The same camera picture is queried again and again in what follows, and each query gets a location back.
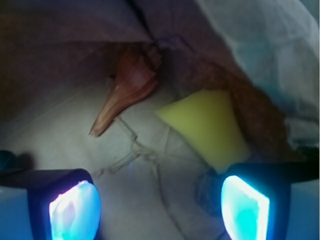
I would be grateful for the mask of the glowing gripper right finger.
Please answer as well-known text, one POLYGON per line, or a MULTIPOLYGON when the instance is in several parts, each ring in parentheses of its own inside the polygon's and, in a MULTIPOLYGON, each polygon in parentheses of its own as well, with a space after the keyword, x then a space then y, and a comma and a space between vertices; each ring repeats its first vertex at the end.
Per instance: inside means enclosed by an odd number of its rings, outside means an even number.
POLYGON ((221 213, 232 240, 318 240, 318 162, 237 163, 221 186, 221 213))

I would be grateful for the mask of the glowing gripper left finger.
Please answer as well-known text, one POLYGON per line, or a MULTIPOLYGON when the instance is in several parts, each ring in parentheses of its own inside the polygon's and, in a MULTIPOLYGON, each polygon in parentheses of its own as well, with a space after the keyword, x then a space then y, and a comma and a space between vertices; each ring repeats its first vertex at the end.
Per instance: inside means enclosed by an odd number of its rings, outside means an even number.
POLYGON ((93 240, 101 199, 85 169, 0 173, 2 240, 93 240))

